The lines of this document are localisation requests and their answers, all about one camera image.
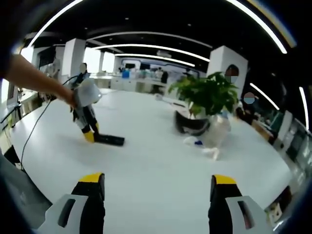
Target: ceiling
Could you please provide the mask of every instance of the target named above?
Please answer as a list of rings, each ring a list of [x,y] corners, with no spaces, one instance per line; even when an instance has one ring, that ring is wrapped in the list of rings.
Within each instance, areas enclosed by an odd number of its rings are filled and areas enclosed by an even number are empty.
[[[179,35],[201,41],[212,48],[187,40],[150,34],[131,34],[96,39],[104,44],[150,44],[166,46],[191,52],[209,58],[210,52],[222,45],[237,51],[249,61],[247,82],[266,89],[272,99],[278,99],[281,81],[287,90],[299,85],[310,84],[310,80],[296,76],[301,58],[306,51],[303,47],[309,38],[302,26],[306,24],[306,7],[300,1],[263,0],[262,2],[284,23],[297,41],[297,48],[290,48],[274,25],[253,5],[251,0],[240,0],[254,11],[274,31],[288,53],[282,54],[268,34],[249,16],[225,0],[84,0],[54,21],[46,31],[58,33],[56,37],[42,37],[35,42],[35,47],[62,44],[72,38],[90,39],[103,34],[152,31]],[[31,31],[38,31],[46,20]],[[88,42],[87,46],[95,47]],[[156,55],[157,49],[141,47],[120,47],[124,53]],[[195,68],[207,71],[208,63],[181,53],[170,52],[173,59],[195,64]]]

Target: potted plant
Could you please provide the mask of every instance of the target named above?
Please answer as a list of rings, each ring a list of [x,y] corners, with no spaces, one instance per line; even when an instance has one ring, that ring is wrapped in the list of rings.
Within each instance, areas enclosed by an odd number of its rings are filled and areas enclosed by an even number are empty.
[[[194,120],[207,120],[208,117],[221,113],[224,108],[229,112],[233,111],[237,101],[236,88],[221,72],[216,72],[207,78],[184,77],[170,86],[169,93],[177,89],[177,96],[188,103]]]

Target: plant pot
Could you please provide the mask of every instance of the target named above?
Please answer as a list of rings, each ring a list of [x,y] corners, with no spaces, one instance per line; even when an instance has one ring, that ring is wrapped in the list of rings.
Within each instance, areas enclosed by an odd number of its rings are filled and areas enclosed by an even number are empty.
[[[209,127],[208,118],[191,119],[175,111],[174,117],[175,127],[180,133],[189,133],[193,136],[202,135]]]
[[[215,115],[210,118],[210,127],[200,139],[207,148],[220,148],[230,130],[229,120],[220,115]]]

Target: led light strip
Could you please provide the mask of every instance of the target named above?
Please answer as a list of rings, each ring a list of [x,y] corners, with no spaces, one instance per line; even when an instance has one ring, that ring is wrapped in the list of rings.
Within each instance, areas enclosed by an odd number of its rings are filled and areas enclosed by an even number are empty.
[[[256,89],[262,96],[264,96],[277,110],[279,110],[279,107],[257,86],[255,86],[253,83],[250,83],[250,86]]]
[[[140,54],[116,54],[115,56],[129,56],[129,57],[144,57],[144,58],[152,58],[152,59],[163,59],[163,60],[168,60],[172,62],[178,62],[182,63],[191,67],[195,67],[194,64],[189,63],[189,62],[184,62],[181,60],[173,59],[173,58],[166,58],[166,57],[161,57],[161,56],[154,56],[154,55],[140,55]]]
[[[178,50],[178,49],[174,49],[174,48],[169,48],[169,47],[165,47],[165,46],[158,46],[158,45],[145,45],[145,44],[119,44],[119,45],[104,45],[104,46],[98,46],[98,47],[94,47],[93,49],[105,49],[105,48],[115,48],[115,47],[148,47],[148,48],[155,48],[155,49],[161,49],[161,50],[170,50],[170,51],[174,51],[174,52],[178,52],[178,53],[182,53],[182,54],[186,54],[189,56],[193,56],[195,58],[204,60],[206,62],[210,62],[210,59],[202,57],[200,55],[196,55],[190,52],[186,52],[184,50]]]
[[[304,90],[302,87],[299,87],[302,102],[303,102],[303,108],[304,108],[304,114],[306,117],[306,129],[309,130],[309,114],[308,114],[308,106],[307,106],[307,100],[306,95],[304,94]]]
[[[58,17],[60,17],[62,14],[64,14],[66,11],[68,11],[73,6],[77,5],[78,3],[82,2],[83,0],[75,0],[72,3],[65,6],[63,9],[61,9],[59,12],[57,12],[40,30],[37,32],[37,34],[34,36],[34,38],[31,40],[31,42],[28,45],[28,48],[30,48],[35,41],[38,39],[38,37],[43,33],[47,27],[50,26],[51,23],[53,23]]]
[[[250,16],[254,21],[256,21],[266,32],[269,34],[269,36],[273,39],[275,44],[278,46],[278,48],[281,50],[283,54],[287,54],[287,51],[285,47],[283,46],[282,42],[277,38],[277,36],[274,34],[271,28],[269,28],[268,25],[265,24],[265,22],[259,18],[254,12],[252,12],[249,8],[241,4],[237,0],[226,0],[229,3],[233,4],[243,12],[245,12],[248,16]]]

